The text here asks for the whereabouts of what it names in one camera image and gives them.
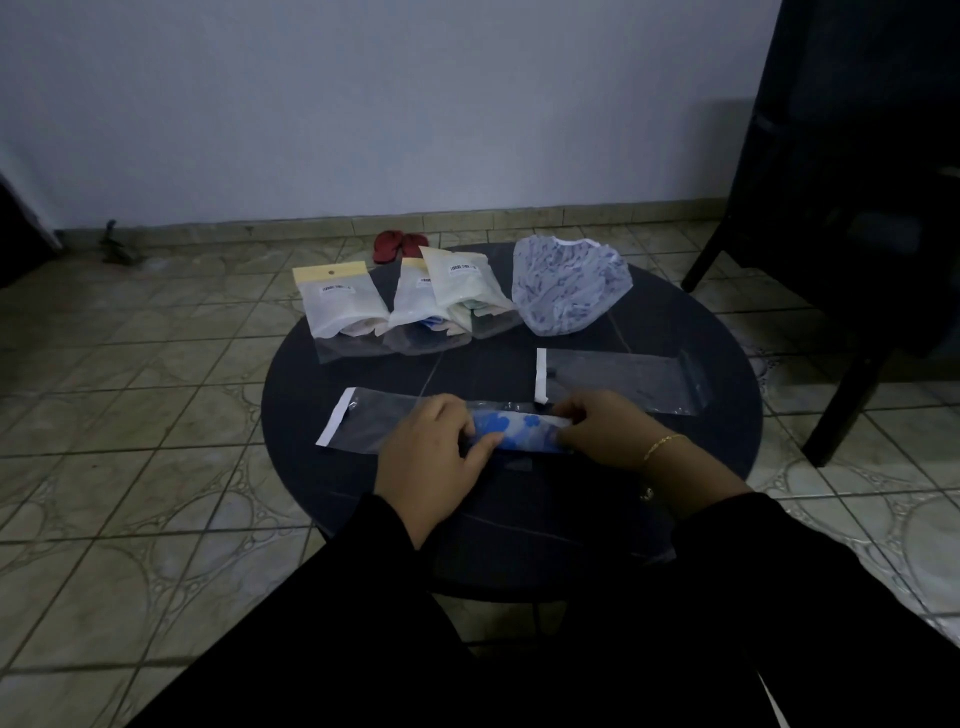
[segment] hand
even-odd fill
[[[502,432],[484,435],[463,458],[461,432],[476,432],[467,405],[437,395],[418,404],[380,449],[373,492],[393,506],[414,548],[456,510],[503,440]]]
[[[554,405],[553,414],[574,422],[557,433],[562,446],[621,470],[638,471],[647,450],[670,434],[630,400],[607,389],[577,392]]]

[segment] blue patterned fabric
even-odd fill
[[[477,430],[474,441],[488,432],[503,432],[505,436],[500,449],[526,452],[563,452],[557,445],[557,430],[570,425],[570,420],[563,417],[524,412],[477,409],[472,415]]]
[[[588,327],[633,285],[626,261],[608,245],[533,235],[514,248],[514,305],[537,336]]]

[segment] right hand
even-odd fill
[[[574,422],[557,433],[557,442],[620,470],[639,471],[647,450],[671,434],[630,400],[608,389],[577,392],[554,405],[553,414]]]

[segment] white paper strip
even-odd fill
[[[348,387],[344,390],[344,393],[340,396],[340,401],[337,402],[337,406],[335,406],[333,412],[330,413],[330,419],[326,421],[326,427],[324,427],[324,431],[321,433],[317,445],[325,448],[330,444],[330,440],[333,439],[337,427],[340,426],[340,423],[344,420],[344,415],[347,414],[347,408],[350,405],[350,400],[353,399],[354,391],[356,391],[356,387]]]
[[[546,349],[537,349],[537,377],[534,379],[534,402],[546,404]]]

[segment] round black table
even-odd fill
[[[465,246],[484,253],[510,294],[513,245]],[[376,457],[315,445],[344,389],[405,395],[452,392],[465,400],[532,402],[536,348],[676,356],[701,362],[712,399],[698,416],[656,415],[746,477],[759,448],[762,411],[754,373],[727,329],[676,286],[631,267],[634,287],[591,326],[539,338],[520,326],[459,349],[424,356],[339,358],[320,364],[306,319],[274,357],[263,391],[267,450],[291,495],[326,537],[373,487]],[[399,263],[371,273],[392,302]],[[563,598],[624,554],[672,556],[672,521],[641,486],[579,455],[498,451],[461,508],[423,548],[434,591],[499,601]]]

